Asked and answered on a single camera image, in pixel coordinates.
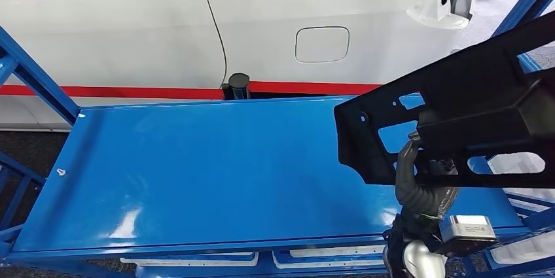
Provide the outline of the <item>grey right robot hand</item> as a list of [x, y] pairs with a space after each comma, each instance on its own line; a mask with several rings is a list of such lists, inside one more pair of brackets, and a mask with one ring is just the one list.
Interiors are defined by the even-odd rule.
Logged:
[[398, 153], [395, 174], [395, 196], [403, 209], [415, 214], [439, 218], [453, 206], [459, 188], [453, 186], [422, 186], [416, 183], [414, 162], [421, 146], [420, 135], [414, 131]]

